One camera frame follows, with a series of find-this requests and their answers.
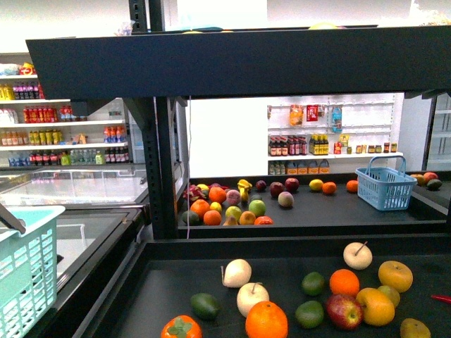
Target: cable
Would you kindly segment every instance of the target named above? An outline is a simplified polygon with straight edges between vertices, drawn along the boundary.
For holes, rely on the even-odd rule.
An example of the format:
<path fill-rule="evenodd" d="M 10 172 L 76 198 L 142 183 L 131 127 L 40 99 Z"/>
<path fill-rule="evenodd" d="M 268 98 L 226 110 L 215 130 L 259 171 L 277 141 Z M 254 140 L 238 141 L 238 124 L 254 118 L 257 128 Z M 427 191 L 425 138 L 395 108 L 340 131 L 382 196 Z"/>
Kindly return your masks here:
<path fill-rule="evenodd" d="M 188 132 L 190 133 L 190 137 L 188 139 L 188 166 L 187 166 L 187 174 L 188 174 L 188 186 L 187 186 L 187 203 L 188 203 L 188 212 L 187 212 L 187 226 L 188 226 L 188 231 L 186 233 L 186 239 L 190 239 L 190 157 L 191 157 L 191 141 L 192 141 L 192 136 L 191 136 L 191 95 L 190 98 L 188 99 L 188 104 L 190 105 L 190 107 L 188 108 L 188 115 L 190 117 L 190 122 L 188 124 Z"/>

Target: banana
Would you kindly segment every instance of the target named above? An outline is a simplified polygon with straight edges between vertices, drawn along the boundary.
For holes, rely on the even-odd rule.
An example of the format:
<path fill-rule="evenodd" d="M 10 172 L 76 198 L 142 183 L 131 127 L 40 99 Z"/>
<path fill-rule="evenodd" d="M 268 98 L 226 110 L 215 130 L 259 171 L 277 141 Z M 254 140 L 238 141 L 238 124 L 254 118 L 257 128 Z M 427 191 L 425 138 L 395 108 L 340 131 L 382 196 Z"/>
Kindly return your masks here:
<path fill-rule="evenodd" d="M 249 201 L 249 191 L 252 188 L 252 184 L 250 184 L 246 180 L 240 180 L 238 182 L 238 189 L 240 190 L 241 201 L 247 202 Z"/>

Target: white pear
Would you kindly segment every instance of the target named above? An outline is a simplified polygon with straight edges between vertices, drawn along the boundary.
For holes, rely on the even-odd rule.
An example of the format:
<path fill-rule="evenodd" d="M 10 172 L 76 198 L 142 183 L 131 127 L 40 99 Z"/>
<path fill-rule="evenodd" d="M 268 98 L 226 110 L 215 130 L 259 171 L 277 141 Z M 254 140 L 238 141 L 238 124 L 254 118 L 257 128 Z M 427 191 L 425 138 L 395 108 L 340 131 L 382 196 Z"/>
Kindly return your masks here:
<path fill-rule="evenodd" d="M 373 261 L 373 254 L 366 243 L 354 242 L 348 244 L 343 251 L 343 258 L 349 267 L 355 270 L 363 270 Z"/>
<path fill-rule="evenodd" d="M 238 310 L 247 318 L 251 308 L 260 301 L 268 301 L 269 293 L 261 283 L 247 283 L 241 287 L 237 295 Z"/>
<path fill-rule="evenodd" d="M 251 279 L 251 265 L 244 259 L 235 259 L 223 271 L 223 285 L 225 287 L 242 287 Z"/>

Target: plastic basket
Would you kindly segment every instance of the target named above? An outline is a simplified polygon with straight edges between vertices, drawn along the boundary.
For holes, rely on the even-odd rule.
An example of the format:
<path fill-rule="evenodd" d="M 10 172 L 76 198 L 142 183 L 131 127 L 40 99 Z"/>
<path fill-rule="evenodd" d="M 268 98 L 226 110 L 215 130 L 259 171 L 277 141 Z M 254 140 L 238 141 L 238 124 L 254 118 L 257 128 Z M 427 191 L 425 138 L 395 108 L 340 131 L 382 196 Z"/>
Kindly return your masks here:
<path fill-rule="evenodd" d="M 402 159 L 399 170 L 392 168 L 371 167 L 379 158 Z M 409 206 L 416 178 L 406 175 L 406 159 L 404 156 L 373 157 L 367 168 L 355 170 L 359 176 L 358 196 L 380 211 L 405 210 Z"/>
<path fill-rule="evenodd" d="M 8 208 L 26 233 L 0 232 L 0 337 L 23 337 L 56 300 L 56 217 L 63 206 Z"/>

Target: avocado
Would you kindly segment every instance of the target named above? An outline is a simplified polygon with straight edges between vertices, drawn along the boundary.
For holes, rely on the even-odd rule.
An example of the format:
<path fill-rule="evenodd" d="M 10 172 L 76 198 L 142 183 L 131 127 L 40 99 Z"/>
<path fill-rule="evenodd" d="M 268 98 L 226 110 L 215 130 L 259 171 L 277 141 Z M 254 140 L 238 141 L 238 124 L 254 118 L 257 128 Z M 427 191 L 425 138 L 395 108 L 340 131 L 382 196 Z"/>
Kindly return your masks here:
<path fill-rule="evenodd" d="M 191 307 L 194 314 L 202 320 L 215 320 L 221 310 L 218 300 L 214 296 L 204 293 L 191 297 Z"/>
<path fill-rule="evenodd" d="M 194 211 L 185 211 L 182 214 L 182 221 L 185 224 L 188 224 L 188 215 L 190 215 L 190 225 L 199 225 L 200 224 L 199 215 L 197 215 Z"/>
<path fill-rule="evenodd" d="M 426 188 L 428 188 L 428 190 L 436 192 L 437 190 L 440 189 L 441 186 L 442 186 L 442 181 L 434 178 L 428 182 L 428 184 L 426 185 Z"/>

